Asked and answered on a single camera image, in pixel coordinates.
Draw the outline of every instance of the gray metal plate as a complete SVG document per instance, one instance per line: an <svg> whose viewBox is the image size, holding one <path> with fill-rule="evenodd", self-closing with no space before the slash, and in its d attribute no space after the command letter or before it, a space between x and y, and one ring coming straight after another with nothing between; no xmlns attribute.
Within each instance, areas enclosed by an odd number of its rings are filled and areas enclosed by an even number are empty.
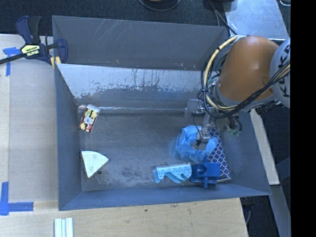
<svg viewBox="0 0 316 237"><path fill-rule="evenodd" d="M288 38L276 0L234 0L224 4L227 22L238 35Z"/></svg>

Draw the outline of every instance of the blue and white patterned cloth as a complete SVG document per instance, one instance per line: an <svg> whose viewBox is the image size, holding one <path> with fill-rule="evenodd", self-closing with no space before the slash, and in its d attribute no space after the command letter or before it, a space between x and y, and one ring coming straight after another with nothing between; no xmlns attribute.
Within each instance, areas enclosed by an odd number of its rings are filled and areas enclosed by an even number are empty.
<svg viewBox="0 0 316 237"><path fill-rule="evenodd" d="M224 148L222 145L222 140L220 138L220 133L215 129L210 129L210 136L218 138L218 144L215 147L215 149L212 151L212 153L208 156L208 160L210 162L218 162L220 163L221 167L221 178L220 179L230 179L230 172L228 168L228 163L226 160L226 156L224 154Z"/></svg>

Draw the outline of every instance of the light blue plastic object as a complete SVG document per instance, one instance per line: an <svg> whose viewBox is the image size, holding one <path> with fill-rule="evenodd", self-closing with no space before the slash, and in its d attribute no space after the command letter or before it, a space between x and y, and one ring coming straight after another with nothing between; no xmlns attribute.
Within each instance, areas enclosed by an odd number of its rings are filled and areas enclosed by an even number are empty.
<svg viewBox="0 0 316 237"><path fill-rule="evenodd" d="M218 144L218 138L210 138L206 144L205 150L193 149L191 142L197 140L197 127L194 125L188 125L182 128L181 134L178 135L176 145L174 147L174 153L178 154L182 160L192 160L195 163L200 163L204 160L205 156L208 156L213 152Z"/></svg>
<svg viewBox="0 0 316 237"><path fill-rule="evenodd" d="M154 169L156 183L159 183L164 176L169 177L175 183L180 183L187 180L191 174L192 168L190 163L171 164L159 166Z"/></svg>

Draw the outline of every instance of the blue cloth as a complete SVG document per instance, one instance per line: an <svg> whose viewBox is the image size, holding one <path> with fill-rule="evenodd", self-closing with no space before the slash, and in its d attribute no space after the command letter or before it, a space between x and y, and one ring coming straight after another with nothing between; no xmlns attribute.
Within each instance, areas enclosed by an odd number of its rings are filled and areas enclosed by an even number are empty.
<svg viewBox="0 0 316 237"><path fill-rule="evenodd" d="M174 153L178 154L182 160L192 160L195 163L200 163L204 160L205 156L208 156L213 152L218 144L218 138L210 138L206 144L205 150L193 149L191 142L197 140L197 127L194 125L188 125L182 128L181 134L178 135L177 141L174 147Z"/></svg>

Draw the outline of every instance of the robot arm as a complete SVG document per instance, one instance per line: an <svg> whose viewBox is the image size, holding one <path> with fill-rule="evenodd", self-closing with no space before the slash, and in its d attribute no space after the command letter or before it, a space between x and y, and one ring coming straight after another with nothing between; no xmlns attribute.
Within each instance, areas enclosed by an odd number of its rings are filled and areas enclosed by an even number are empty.
<svg viewBox="0 0 316 237"><path fill-rule="evenodd" d="M232 47L214 66L217 54ZM198 94L210 122L241 130L238 114L275 106L290 108L290 39L280 46L260 36L232 37L211 56L201 75Z"/></svg>

